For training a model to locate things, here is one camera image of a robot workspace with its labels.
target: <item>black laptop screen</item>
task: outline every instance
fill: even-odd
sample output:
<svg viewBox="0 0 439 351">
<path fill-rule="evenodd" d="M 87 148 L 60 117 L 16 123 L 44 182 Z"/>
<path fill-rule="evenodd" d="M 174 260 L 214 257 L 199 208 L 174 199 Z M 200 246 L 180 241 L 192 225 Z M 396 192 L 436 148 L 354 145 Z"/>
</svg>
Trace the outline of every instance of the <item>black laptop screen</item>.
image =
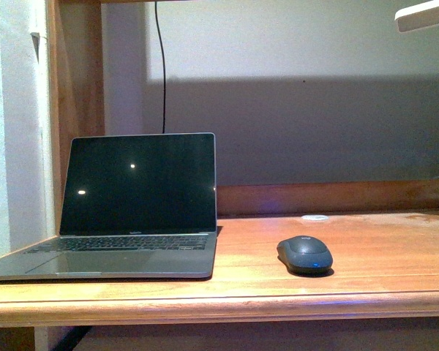
<svg viewBox="0 0 439 351">
<path fill-rule="evenodd" d="M 74 139 L 61 235 L 216 230 L 211 133 Z"/>
</svg>

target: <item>black mouse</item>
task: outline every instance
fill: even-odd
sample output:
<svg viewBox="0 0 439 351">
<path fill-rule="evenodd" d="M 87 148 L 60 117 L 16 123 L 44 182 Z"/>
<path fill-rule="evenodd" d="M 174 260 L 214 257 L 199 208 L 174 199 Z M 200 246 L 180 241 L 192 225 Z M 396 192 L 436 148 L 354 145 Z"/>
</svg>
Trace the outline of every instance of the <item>black mouse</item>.
<svg viewBox="0 0 439 351">
<path fill-rule="evenodd" d="M 280 241 L 278 258 L 291 273 L 298 275 L 324 275 L 334 262 L 329 248 L 312 236 L 295 236 Z"/>
</svg>

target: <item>desk lamp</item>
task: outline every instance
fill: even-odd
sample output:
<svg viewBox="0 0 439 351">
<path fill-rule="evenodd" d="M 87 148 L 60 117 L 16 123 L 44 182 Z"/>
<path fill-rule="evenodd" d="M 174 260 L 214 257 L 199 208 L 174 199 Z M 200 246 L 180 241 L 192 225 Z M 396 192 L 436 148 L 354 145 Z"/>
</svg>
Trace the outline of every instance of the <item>desk lamp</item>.
<svg viewBox="0 0 439 351">
<path fill-rule="evenodd" d="M 398 31 L 412 31 L 439 25 L 439 0 L 406 7 L 395 14 Z"/>
</svg>

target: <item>silver laptop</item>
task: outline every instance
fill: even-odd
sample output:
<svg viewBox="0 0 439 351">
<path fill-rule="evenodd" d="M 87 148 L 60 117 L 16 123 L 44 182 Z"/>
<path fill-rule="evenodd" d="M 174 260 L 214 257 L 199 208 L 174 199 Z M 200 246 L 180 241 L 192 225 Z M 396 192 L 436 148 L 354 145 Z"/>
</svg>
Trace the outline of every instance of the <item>silver laptop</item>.
<svg viewBox="0 0 439 351">
<path fill-rule="evenodd" d="M 217 242 L 212 133 L 72 142 L 60 236 L 0 259 L 0 280 L 208 279 Z"/>
</svg>

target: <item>wooden desk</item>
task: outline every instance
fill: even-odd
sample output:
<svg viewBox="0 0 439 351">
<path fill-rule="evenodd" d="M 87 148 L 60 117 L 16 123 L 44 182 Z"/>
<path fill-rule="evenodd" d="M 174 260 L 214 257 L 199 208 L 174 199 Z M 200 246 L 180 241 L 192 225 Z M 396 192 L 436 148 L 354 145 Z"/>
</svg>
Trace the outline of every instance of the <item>wooden desk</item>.
<svg viewBox="0 0 439 351">
<path fill-rule="evenodd" d="M 0 327 L 439 316 L 439 212 L 221 219 L 207 282 L 1 284 Z M 290 275 L 276 245 L 322 239 L 324 278 Z"/>
</svg>

